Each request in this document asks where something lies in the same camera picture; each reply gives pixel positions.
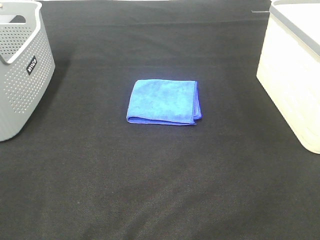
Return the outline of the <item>blue microfiber towel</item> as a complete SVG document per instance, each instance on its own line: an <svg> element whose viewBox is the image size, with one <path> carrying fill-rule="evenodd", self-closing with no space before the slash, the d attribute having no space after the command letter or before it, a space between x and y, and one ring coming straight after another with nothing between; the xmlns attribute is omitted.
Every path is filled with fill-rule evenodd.
<svg viewBox="0 0 320 240"><path fill-rule="evenodd" d="M202 118L198 82L140 79L133 86L126 120L134 124L195 125Z"/></svg>

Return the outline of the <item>black fabric table cloth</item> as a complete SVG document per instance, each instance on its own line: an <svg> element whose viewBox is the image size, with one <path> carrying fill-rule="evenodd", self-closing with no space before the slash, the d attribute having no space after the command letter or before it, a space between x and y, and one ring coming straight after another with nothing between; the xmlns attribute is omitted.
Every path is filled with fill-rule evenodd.
<svg viewBox="0 0 320 240"><path fill-rule="evenodd" d="M55 71L0 144L1 239L319 239L320 157L256 78L269 7L43 2ZM128 123L139 79L197 81L202 119Z"/></svg>

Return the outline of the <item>white plastic storage basket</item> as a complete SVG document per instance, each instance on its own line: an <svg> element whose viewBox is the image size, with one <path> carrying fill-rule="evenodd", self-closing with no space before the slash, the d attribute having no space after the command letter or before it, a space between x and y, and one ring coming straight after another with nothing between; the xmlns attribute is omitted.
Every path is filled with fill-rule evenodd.
<svg viewBox="0 0 320 240"><path fill-rule="evenodd" d="M256 77L300 143L320 152L320 2L270 4Z"/></svg>

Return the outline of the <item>grey perforated plastic basket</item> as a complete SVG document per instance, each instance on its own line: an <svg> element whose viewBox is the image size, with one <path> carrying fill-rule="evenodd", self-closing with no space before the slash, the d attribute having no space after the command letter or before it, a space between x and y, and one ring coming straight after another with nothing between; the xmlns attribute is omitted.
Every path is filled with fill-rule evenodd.
<svg viewBox="0 0 320 240"><path fill-rule="evenodd" d="M1 16L24 22L0 25L0 140L16 136L44 95L55 62L41 14L34 0L2 0Z"/></svg>

